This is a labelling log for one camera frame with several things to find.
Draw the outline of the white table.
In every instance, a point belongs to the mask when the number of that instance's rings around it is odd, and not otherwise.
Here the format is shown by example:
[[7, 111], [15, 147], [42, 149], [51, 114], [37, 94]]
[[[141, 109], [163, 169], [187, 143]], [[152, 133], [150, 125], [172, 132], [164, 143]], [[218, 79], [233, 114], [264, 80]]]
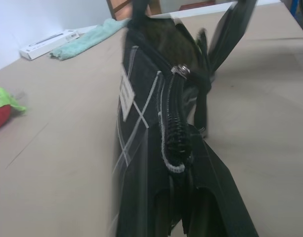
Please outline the white table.
[[211, 14], [211, 13], [217, 13], [217, 12], [225, 12], [230, 7], [233, 7], [236, 4], [236, 2], [227, 2], [222, 4], [216, 4], [216, 5], [210, 5], [210, 6], [204, 6], [199, 8], [193, 8], [193, 9], [187, 9], [187, 10], [181, 10], [181, 11], [175, 11], [175, 12], [169, 12], [169, 13], [162, 13], [157, 15], [152, 15], [152, 18], [185, 18], [185, 17], [192, 17], [192, 16], [198, 16], [198, 15], [205, 15], [205, 14]]

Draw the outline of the brown wooden chair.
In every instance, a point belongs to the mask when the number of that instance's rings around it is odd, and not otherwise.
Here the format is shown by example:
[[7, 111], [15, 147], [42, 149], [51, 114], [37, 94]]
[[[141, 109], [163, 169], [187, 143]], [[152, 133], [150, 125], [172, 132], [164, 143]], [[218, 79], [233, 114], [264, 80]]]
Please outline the brown wooden chair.
[[[124, 20], [131, 17], [132, 0], [106, 0], [111, 17], [115, 20]], [[162, 13], [159, 0], [149, 0], [147, 15], [158, 15]]]

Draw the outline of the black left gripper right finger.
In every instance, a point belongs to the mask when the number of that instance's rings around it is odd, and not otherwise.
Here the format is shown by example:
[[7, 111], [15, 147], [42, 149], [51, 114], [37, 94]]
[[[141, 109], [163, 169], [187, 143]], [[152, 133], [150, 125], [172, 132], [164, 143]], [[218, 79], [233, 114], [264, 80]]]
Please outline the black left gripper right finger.
[[187, 237], [259, 237], [230, 170], [190, 126], [193, 162]]

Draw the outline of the red flat object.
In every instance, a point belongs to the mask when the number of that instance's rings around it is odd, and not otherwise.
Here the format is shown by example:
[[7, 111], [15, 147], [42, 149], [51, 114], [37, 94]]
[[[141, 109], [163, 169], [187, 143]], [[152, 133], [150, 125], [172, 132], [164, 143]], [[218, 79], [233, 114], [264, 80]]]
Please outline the red flat object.
[[185, 4], [185, 5], [182, 5], [179, 8], [179, 11], [188, 10], [188, 9], [194, 9], [194, 8], [197, 8], [197, 7], [198, 7], [198, 3]]

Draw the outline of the white flat cardboard box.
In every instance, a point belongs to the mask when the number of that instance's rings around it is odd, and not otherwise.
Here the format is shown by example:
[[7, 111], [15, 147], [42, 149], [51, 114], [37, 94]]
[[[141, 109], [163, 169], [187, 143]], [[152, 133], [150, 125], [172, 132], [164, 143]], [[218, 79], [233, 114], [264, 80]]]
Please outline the white flat cardboard box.
[[43, 56], [53, 49], [56, 49], [72, 40], [80, 37], [77, 30], [64, 30], [60, 33], [54, 34], [50, 37], [42, 39], [38, 42], [30, 44], [19, 50], [21, 57], [30, 61]]

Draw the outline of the black grid zipper pouch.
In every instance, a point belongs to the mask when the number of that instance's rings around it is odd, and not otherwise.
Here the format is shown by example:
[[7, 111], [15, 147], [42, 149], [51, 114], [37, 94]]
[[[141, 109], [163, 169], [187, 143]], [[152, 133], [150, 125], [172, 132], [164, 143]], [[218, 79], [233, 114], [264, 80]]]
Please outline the black grid zipper pouch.
[[147, 16], [131, 20], [124, 44], [113, 173], [133, 161], [145, 133], [156, 130], [151, 157], [183, 175], [192, 162], [191, 126], [207, 130], [212, 87], [206, 30], [194, 38], [183, 23]]

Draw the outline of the mint green towel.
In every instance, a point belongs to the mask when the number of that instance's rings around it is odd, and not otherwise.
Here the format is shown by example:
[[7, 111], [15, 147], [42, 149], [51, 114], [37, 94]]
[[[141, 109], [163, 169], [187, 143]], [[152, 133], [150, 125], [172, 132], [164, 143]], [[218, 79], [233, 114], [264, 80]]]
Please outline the mint green towel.
[[124, 28], [129, 20], [129, 18], [121, 21], [112, 18], [107, 19], [102, 25], [97, 25], [95, 28], [82, 34], [79, 38], [52, 50], [49, 53], [49, 57], [59, 61], [76, 57], [114, 35], [120, 29]]

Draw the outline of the red strawberry plush toy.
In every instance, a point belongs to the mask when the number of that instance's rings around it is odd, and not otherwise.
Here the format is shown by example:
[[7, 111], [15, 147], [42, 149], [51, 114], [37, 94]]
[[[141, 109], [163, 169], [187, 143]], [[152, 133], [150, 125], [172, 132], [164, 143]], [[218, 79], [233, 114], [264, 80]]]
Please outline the red strawberry plush toy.
[[9, 120], [13, 111], [23, 113], [26, 107], [21, 106], [10, 93], [0, 87], [0, 127]]

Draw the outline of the blue metal frame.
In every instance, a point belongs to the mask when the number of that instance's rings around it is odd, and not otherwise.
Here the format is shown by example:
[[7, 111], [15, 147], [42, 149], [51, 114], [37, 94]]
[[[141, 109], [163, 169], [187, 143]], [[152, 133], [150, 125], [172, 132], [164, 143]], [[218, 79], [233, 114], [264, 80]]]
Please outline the blue metal frame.
[[280, 0], [303, 30], [303, 0]]

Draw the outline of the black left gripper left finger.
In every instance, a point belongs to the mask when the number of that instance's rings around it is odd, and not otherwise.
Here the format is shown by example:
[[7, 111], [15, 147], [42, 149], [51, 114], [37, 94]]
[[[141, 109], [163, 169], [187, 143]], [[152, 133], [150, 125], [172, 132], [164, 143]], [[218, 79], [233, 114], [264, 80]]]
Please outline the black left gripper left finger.
[[195, 157], [170, 173], [158, 128], [118, 128], [116, 141], [116, 237], [168, 237], [179, 222], [189, 235]]

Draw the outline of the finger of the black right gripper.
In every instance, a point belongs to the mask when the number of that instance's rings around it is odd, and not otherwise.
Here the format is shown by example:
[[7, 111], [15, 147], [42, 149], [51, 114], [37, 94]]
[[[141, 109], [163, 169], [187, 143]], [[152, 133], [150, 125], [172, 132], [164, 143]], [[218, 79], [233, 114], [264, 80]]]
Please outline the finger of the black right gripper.
[[238, 0], [219, 20], [208, 53], [211, 75], [215, 74], [245, 34], [255, 6], [256, 0]]
[[149, 19], [146, 15], [150, 0], [132, 0], [132, 21], [145, 21]]

